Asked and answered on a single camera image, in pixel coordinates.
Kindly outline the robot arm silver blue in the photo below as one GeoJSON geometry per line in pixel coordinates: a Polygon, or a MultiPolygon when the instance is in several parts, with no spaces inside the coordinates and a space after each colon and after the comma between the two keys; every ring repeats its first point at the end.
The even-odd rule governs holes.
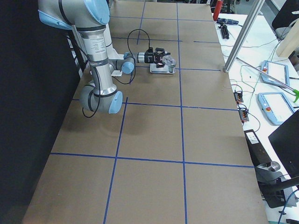
{"type": "Polygon", "coordinates": [[[64,30],[75,28],[82,37],[82,52],[93,76],[81,92],[82,109],[115,114],[121,109],[123,94],[113,83],[114,75],[132,73],[136,63],[150,64],[152,73],[171,74],[176,62],[162,48],[119,55],[112,45],[108,5],[106,0],[40,0],[38,12],[42,23],[64,30]]]}

